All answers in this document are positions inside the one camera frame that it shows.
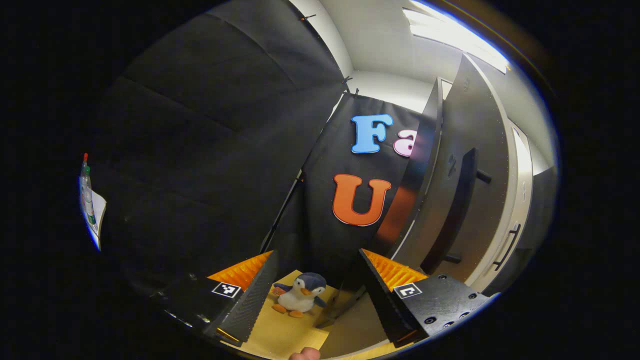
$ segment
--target letter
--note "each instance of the letter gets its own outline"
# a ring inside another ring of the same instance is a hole
[[[378,141],[385,141],[387,137],[385,125],[391,126],[394,123],[394,119],[387,114],[354,116],[351,121],[356,124],[356,144],[351,147],[351,152],[355,154],[378,152],[380,145],[373,142],[373,137],[378,138]],[[373,127],[374,122],[382,124]]]
[[[349,225],[368,226],[374,224],[382,215],[382,207],[385,205],[385,195],[391,189],[388,181],[372,179],[369,186],[373,189],[371,206],[365,214],[353,211],[353,199],[356,196],[356,188],[362,184],[362,179],[357,176],[338,174],[333,177],[337,184],[333,197],[333,214],[341,222]]]
[[[394,142],[394,150],[398,153],[398,155],[409,157],[411,156],[411,151],[413,150],[413,144],[415,143],[415,136],[418,135],[417,131],[414,130],[402,130],[398,133],[398,137],[400,139]]]

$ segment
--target penguin belly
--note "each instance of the penguin belly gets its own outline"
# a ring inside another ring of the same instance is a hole
[[[300,294],[297,296],[293,291],[284,293],[278,297],[278,304],[284,306],[289,311],[299,311],[306,313],[314,306],[314,297]]]

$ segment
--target bottle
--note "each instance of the bottle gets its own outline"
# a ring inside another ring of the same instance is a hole
[[[93,202],[92,202],[92,192],[91,192],[91,177],[90,177],[91,168],[87,165],[84,167],[84,176],[81,178],[82,183],[82,192],[83,192],[83,202],[84,202],[84,210],[86,211],[86,217],[89,220],[89,224],[98,232],[98,225],[95,223],[95,214],[93,213]]]
[[[82,161],[82,169],[80,170],[80,205],[82,206],[82,210],[85,211],[84,209],[84,186],[82,186],[82,178],[84,177],[84,168],[86,167],[86,159],[89,156],[89,154],[85,153],[84,154],[84,159]]]
[[[86,167],[86,159],[89,157],[89,154],[85,153],[84,158],[82,160],[82,170],[80,170],[80,177],[84,176],[84,168]]]

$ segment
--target blue letter f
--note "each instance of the blue letter f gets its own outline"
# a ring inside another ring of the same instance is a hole
[[[351,151],[356,154],[378,152],[380,145],[373,142],[373,137],[378,138],[378,141],[385,141],[387,137],[385,125],[391,126],[394,123],[394,119],[387,114],[354,116],[351,121],[356,123],[356,144],[351,147]],[[374,122],[382,124],[373,127]]]

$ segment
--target white ceiling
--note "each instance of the white ceiling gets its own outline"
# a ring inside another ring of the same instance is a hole
[[[453,80],[462,52],[413,36],[403,7],[409,0],[320,0],[340,32],[354,70],[386,72],[434,83]]]

